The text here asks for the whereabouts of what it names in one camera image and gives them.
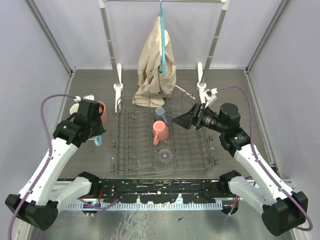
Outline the light blue mug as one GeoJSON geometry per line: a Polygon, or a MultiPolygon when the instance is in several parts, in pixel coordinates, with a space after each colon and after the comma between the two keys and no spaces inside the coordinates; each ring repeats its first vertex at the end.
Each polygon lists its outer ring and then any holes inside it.
{"type": "Polygon", "coordinates": [[[94,144],[99,147],[102,145],[102,136],[101,135],[98,135],[98,136],[94,136],[94,137],[91,137],[89,138],[90,141],[93,141],[94,144]]]}

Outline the yellow-green mug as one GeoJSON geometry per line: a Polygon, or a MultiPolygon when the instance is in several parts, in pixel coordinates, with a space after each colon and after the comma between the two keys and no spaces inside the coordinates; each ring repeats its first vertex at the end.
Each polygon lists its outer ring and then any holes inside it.
{"type": "Polygon", "coordinates": [[[73,104],[69,109],[69,114],[72,115],[74,113],[77,113],[79,109],[79,103],[73,104]]]}

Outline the pink mug with handle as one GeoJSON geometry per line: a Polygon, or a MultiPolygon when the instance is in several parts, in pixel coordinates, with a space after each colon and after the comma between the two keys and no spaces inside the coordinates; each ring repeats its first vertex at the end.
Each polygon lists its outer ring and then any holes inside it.
{"type": "Polygon", "coordinates": [[[168,140],[170,132],[168,126],[163,121],[156,121],[152,126],[153,145],[157,146],[159,143],[168,140]]]}

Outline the pink handleless tumbler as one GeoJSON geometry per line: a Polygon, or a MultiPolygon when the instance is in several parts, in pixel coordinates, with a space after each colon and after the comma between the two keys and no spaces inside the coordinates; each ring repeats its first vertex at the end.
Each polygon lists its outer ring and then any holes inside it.
{"type": "Polygon", "coordinates": [[[106,109],[106,106],[103,102],[99,101],[99,113],[101,114],[101,121],[102,121],[102,124],[103,126],[106,126],[109,122],[109,117],[108,117],[108,112],[107,112],[107,109],[106,109]]]}

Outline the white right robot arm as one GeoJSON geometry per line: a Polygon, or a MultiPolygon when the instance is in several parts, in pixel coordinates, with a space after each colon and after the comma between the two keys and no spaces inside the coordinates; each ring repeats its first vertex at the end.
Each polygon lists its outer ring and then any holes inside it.
{"type": "Polygon", "coordinates": [[[204,104],[196,103],[191,110],[173,118],[173,123],[186,130],[205,127],[220,133],[222,147],[239,162],[253,178],[256,186],[233,170],[219,178],[219,191],[225,197],[241,197],[258,213],[265,227],[274,236],[310,221],[308,198],[294,192],[266,163],[250,136],[240,126],[238,107],[224,103],[215,113],[204,104]]]}

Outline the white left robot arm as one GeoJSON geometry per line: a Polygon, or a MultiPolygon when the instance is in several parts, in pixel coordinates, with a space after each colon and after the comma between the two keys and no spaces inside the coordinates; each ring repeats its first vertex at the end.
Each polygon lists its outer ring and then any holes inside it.
{"type": "Polygon", "coordinates": [[[53,136],[48,138],[48,151],[30,180],[18,194],[6,197],[5,205],[14,218],[45,231],[53,225],[62,208],[82,196],[99,195],[100,179],[86,171],[59,190],[52,189],[81,144],[105,133],[104,111],[101,102],[81,99],[77,111],[56,126],[53,136]]]}

